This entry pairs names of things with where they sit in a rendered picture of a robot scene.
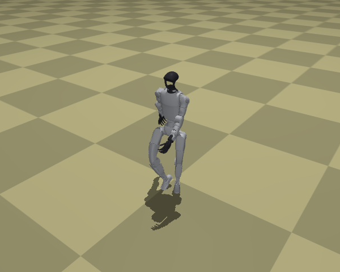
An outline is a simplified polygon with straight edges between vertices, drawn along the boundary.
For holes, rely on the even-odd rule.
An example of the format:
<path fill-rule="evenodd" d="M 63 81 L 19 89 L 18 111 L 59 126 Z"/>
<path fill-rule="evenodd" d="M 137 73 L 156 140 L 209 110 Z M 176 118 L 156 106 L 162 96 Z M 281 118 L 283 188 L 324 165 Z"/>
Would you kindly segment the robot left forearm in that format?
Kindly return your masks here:
<path fill-rule="evenodd" d="M 182 127 L 183 121 L 184 121 L 184 118 L 181 117 L 180 123 L 175 123 L 175 124 L 174 124 L 173 130 L 171 131 L 171 134 L 173 135 L 173 137 L 172 137 L 172 140 L 173 140 L 173 141 L 176 139 L 176 137 L 177 137 L 177 135 L 178 135 L 178 133 L 179 133 L 179 130 L 180 130 L 180 128 Z M 170 135 L 171 135 L 171 134 L 170 134 Z"/>

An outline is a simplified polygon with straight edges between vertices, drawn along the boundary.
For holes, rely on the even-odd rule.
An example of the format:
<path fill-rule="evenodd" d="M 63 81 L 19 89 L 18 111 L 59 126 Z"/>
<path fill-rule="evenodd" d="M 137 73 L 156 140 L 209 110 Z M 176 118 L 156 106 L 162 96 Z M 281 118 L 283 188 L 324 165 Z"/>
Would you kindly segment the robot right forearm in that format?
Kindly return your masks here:
<path fill-rule="evenodd" d="M 159 112 L 159 114 L 161 114 L 161 117 L 164 116 L 164 115 L 163 115 L 163 112 L 162 112 L 162 109 L 158 109 L 158 112 Z"/>

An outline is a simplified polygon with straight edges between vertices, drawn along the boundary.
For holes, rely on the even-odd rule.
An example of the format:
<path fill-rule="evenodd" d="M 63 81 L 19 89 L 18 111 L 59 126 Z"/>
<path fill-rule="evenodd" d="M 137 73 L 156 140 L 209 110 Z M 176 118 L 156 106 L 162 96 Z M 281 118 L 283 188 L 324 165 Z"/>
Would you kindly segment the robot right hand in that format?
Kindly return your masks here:
<path fill-rule="evenodd" d="M 163 122 L 165 123 L 165 121 L 164 121 L 163 119 L 164 119 L 165 121 L 167 121 L 167 120 L 164 118 L 164 116 L 162 117 L 161 114 L 159 114 L 158 124 L 159 124 L 159 125 L 161 124 L 161 126 L 164 125 Z M 162 125 L 162 124 L 163 124 L 163 125 Z"/>

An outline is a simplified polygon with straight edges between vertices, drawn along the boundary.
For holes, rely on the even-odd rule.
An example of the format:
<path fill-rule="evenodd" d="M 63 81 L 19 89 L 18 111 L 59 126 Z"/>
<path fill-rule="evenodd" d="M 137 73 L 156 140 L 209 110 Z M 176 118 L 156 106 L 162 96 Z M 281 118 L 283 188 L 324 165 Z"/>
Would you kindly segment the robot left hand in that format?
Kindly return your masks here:
<path fill-rule="evenodd" d="M 168 137 L 168 140 L 167 140 L 165 143 L 163 143 L 163 144 L 160 145 L 160 146 L 164 145 L 163 148 L 158 149 L 160 153 L 165 154 L 165 153 L 168 151 L 168 149 L 169 149 L 170 146 L 171 146 L 171 143 L 173 143 L 172 137 L 173 137 L 173 135 L 171 134 L 171 135 Z"/>

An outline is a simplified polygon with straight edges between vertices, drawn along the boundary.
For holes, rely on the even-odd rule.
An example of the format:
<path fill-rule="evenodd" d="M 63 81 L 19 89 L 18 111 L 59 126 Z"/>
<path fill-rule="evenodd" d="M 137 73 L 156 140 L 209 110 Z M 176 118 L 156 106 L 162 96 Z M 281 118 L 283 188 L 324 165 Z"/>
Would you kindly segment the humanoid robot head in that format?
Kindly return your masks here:
<path fill-rule="evenodd" d="M 166 75 L 164 76 L 164 81 L 165 81 L 165 86 L 169 89 L 167 90 L 168 93 L 173 94 L 176 91 L 178 92 L 178 90 L 175 88 L 175 82 L 176 80 L 178 80 L 179 76 L 176 72 L 174 71 L 170 71 L 168 73 L 166 73 Z M 173 85 L 167 85 L 167 81 L 172 82 Z M 175 92 L 173 92 L 173 90 L 176 90 Z"/>

